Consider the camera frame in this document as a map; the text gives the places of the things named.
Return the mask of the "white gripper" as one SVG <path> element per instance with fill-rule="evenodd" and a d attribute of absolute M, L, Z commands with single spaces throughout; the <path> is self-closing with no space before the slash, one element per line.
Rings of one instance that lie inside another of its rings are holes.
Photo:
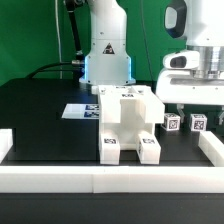
<path fill-rule="evenodd" d="M 164 103 L 177 104 L 181 121 L 184 104 L 219 105 L 218 124 L 224 122 L 224 72 L 218 79 L 198 79 L 189 70 L 163 69 L 158 77 L 156 95 Z"/>

